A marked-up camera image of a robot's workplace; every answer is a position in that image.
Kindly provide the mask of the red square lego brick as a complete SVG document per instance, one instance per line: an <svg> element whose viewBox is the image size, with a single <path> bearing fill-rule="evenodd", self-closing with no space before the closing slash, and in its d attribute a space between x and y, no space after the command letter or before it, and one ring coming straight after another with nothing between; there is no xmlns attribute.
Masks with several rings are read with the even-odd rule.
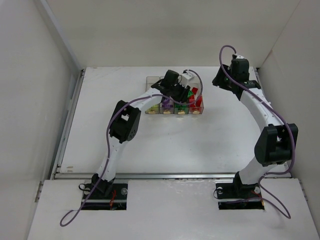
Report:
<svg viewBox="0 0 320 240"><path fill-rule="evenodd" d="M193 87L191 91L192 91L192 93L193 93L194 95L196 95L197 92L198 92L198 90L199 90L198 88Z"/></svg>

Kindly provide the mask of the red round lego stack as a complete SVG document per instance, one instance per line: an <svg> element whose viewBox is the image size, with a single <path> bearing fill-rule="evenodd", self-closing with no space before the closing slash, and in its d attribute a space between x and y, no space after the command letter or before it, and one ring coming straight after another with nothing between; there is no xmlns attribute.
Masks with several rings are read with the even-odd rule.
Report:
<svg viewBox="0 0 320 240"><path fill-rule="evenodd" d="M203 97L200 95L198 97L194 96L194 100L189 101L188 103L190 107L195 108L195 107L200 107L202 104L202 101L203 101Z"/></svg>

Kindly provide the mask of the purple lime lego cluster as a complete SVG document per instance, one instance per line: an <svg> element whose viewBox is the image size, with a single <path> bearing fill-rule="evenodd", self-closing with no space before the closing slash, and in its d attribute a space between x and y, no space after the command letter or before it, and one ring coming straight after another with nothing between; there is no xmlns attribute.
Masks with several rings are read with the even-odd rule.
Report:
<svg viewBox="0 0 320 240"><path fill-rule="evenodd" d="M165 98L162 102L161 102L161 105L162 107L166 107L167 105L170 104L170 99L168 98Z"/></svg>

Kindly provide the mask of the green purple lego plate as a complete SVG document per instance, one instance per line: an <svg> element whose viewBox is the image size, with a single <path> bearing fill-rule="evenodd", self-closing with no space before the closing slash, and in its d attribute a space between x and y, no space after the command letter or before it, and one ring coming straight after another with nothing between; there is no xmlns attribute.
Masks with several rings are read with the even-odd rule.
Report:
<svg viewBox="0 0 320 240"><path fill-rule="evenodd" d="M193 94L193 92L192 92L191 90L188 91L187 100L188 100L189 102L195 100L195 96L194 96L194 94Z"/></svg>

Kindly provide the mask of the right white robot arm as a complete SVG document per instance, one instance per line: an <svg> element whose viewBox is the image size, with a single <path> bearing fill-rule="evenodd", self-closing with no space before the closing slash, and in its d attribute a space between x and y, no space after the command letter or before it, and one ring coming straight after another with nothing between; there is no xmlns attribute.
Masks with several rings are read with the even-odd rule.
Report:
<svg viewBox="0 0 320 240"><path fill-rule="evenodd" d="M212 84L235 94L260 130L253 159L235 174L231 183L216 184L217 197L220 200L254 198L260 178L277 165L292 160L298 127L294 123L284 124L273 112L259 83L250 79L249 61L244 57L234 54L230 65L219 68Z"/></svg>

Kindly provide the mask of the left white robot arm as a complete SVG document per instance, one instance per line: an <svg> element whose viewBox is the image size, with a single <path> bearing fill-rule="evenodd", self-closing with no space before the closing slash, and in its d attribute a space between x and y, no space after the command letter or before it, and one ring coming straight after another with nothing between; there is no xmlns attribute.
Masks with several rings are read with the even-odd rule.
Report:
<svg viewBox="0 0 320 240"><path fill-rule="evenodd" d="M107 196L112 191L118 163L127 143L138 132L141 114L163 100L185 104L191 88L189 81L194 77L189 70L181 74L168 70L138 98L128 102L120 100L116 104L106 129L107 152L91 177L91 192Z"/></svg>

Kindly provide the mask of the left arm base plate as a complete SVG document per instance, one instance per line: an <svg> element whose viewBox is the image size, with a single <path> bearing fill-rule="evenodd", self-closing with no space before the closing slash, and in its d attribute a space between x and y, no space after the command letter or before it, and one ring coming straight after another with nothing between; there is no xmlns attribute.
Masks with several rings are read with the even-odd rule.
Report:
<svg viewBox="0 0 320 240"><path fill-rule="evenodd" d="M81 208L83 211L125 211L127 209L127 183L114 183L108 195L104 195L96 188L87 201L85 199L90 194L92 185L81 183L78 188L82 191L80 205L83 205Z"/></svg>

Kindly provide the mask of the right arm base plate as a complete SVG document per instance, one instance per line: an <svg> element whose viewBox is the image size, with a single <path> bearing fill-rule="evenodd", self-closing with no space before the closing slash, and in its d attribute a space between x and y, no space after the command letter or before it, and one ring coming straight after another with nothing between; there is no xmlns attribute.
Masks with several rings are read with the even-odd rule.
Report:
<svg viewBox="0 0 320 240"><path fill-rule="evenodd" d="M261 191L257 184L236 186L217 183L215 189L219 210L264 210Z"/></svg>

